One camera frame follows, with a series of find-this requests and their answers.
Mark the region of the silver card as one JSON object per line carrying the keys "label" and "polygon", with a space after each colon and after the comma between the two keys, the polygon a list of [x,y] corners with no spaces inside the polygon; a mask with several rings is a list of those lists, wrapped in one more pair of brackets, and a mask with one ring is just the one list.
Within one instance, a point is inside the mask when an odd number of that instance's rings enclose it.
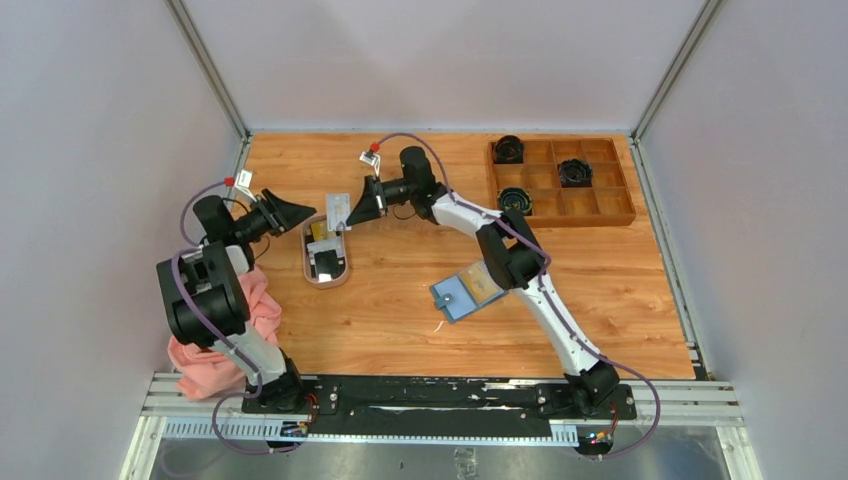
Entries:
{"label": "silver card", "polygon": [[347,219],[350,215],[349,193],[328,193],[325,195],[326,223],[327,228],[332,231],[342,232],[350,230]]}

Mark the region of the black VIP card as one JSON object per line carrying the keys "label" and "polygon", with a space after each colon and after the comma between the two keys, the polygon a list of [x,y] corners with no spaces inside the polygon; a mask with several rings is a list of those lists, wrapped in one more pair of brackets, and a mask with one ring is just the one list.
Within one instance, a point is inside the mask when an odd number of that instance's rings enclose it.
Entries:
{"label": "black VIP card", "polygon": [[335,251],[318,252],[313,255],[315,279],[325,283],[339,278],[345,271],[346,263]]}

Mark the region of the blue leather card holder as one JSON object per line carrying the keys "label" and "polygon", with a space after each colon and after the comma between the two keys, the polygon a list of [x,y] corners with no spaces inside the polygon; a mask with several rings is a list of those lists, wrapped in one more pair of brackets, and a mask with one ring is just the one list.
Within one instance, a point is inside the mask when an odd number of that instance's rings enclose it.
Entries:
{"label": "blue leather card holder", "polygon": [[461,271],[431,285],[429,288],[435,308],[442,312],[450,324],[455,324],[486,308],[507,294],[507,291],[502,288],[503,294],[500,298],[482,306],[477,305],[460,282],[459,273]]}

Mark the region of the gold card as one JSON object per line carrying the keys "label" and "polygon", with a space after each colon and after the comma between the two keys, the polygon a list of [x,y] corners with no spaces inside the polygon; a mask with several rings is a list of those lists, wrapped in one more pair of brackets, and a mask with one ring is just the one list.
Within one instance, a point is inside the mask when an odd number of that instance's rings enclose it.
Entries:
{"label": "gold card", "polygon": [[459,279],[477,305],[500,298],[502,288],[493,280],[483,261],[476,262],[459,273]]}

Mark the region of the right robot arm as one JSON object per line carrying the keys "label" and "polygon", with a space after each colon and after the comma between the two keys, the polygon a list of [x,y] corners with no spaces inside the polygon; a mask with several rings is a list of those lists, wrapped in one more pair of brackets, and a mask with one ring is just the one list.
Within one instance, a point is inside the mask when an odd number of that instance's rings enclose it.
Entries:
{"label": "right robot arm", "polygon": [[365,177],[362,195],[346,225],[381,218],[390,207],[408,203],[419,218],[475,239],[490,278],[532,313],[564,370],[565,392],[560,397],[547,395],[542,405],[553,411],[570,409],[589,418],[601,414],[609,407],[620,376],[559,296],[549,273],[551,258],[525,217],[515,210],[484,208],[461,197],[447,181],[438,181],[431,166],[441,161],[430,148],[406,147],[399,159],[401,178]]}

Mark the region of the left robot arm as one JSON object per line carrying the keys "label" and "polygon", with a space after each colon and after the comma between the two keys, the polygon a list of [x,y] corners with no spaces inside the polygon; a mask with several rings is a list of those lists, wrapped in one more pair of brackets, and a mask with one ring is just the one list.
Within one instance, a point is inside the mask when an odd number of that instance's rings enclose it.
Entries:
{"label": "left robot arm", "polygon": [[293,230],[316,210],[264,189],[244,215],[234,217],[213,190],[202,189],[183,209],[199,221],[201,241],[156,266],[168,326],[177,343],[231,361],[245,376],[248,399],[296,412],[307,400],[306,386],[294,361],[251,324],[239,278],[254,269],[252,244]]}

